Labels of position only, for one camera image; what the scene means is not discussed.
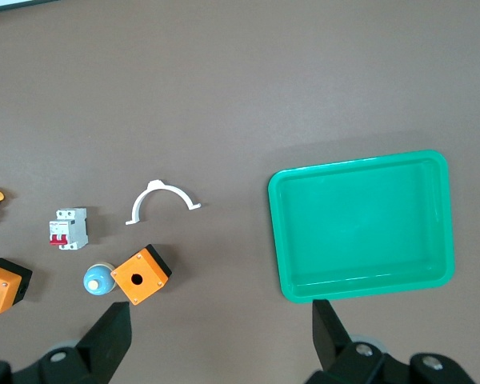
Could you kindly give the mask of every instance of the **white plastic arch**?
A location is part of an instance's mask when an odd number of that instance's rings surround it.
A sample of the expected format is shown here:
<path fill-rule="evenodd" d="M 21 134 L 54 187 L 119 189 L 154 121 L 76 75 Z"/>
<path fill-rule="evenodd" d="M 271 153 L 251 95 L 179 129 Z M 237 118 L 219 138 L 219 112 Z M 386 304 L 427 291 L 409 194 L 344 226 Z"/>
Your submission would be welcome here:
<path fill-rule="evenodd" d="M 134 207 L 131 210 L 131 220 L 126 222 L 127 225 L 130 224 L 135 224 L 137 222 L 140 222 L 139 218 L 139 213 L 141 210 L 141 204 L 142 200 L 150 194 L 151 192 L 154 192 L 156 190 L 169 190 L 170 192 L 174 192 L 177 194 L 180 198 L 183 199 L 185 202 L 186 206 L 189 207 L 189 210 L 196 210 L 197 208 L 201 208 L 201 204 L 193 204 L 192 200 L 189 198 L 189 195 L 180 190 L 179 188 L 175 186 L 168 186 L 167 184 L 164 184 L 162 180 L 153 180 L 149 182 L 147 185 L 147 188 L 145 191 L 143 191 L 138 198 L 135 200 Z"/>

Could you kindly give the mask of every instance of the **green tray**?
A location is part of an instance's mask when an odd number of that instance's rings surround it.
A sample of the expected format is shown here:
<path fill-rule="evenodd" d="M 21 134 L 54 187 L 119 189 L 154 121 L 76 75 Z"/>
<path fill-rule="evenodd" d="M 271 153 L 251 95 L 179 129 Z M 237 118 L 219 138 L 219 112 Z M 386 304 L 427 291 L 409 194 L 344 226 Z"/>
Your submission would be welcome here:
<path fill-rule="evenodd" d="M 439 152 L 282 170 L 269 200 L 281 289 L 292 302 L 431 288 L 454 274 Z"/>

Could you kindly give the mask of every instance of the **blue round object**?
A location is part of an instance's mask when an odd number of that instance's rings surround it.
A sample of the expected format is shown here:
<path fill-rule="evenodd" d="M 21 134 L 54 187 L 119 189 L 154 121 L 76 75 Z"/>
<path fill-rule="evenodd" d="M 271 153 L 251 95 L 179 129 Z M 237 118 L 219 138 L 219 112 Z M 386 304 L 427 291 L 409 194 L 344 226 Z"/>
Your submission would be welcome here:
<path fill-rule="evenodd" d="M 96 296 L 108 294 L 115 287 L 115 280 L 110 276 L 111 266 L 96 264 L 88 269 L 83 277 L 83 286 L 87 292 Z"/>

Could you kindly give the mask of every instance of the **red lever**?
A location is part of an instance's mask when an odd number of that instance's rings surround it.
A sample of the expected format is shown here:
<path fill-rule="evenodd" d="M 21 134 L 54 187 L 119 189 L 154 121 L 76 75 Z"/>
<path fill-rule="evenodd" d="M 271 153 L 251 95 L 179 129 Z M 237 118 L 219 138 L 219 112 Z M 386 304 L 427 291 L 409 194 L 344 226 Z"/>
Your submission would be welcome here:
<path fill-rule="evenodd" d="M 67 246 L 67 238 L 65 235 L 61 236 L 60 240 L 57 238 L 56 234 L 51 235 L 50 240 L 51 246 Z"/>

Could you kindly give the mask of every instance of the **silver screw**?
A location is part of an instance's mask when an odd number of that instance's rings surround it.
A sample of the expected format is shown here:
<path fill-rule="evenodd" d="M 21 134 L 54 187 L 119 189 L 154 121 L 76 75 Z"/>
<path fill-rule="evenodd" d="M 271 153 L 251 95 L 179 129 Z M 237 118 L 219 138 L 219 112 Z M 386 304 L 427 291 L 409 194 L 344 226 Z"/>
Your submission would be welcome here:
<path fill-rule="evenodd" d="M 358 344 L 358 346 L 355 347 L 355 350 L 358 352 L 358 354 L 362 354 L 363 356 L 367 357 L 374 354 L 371 348 L 366 344 Z"/>
<path fill-rule="evenodd" d="M 442 370 L 442 364 L 434 356 L 425 356 L 423 359 L 423 364 L 432 368 L 433 370 Z"/>
<path fill-rule="evenodd" d="M 66 358 L 66 352 L 57 352 L 56 354 L 52 354 L 50 361 L 51 362 L 60 362 Z"/>

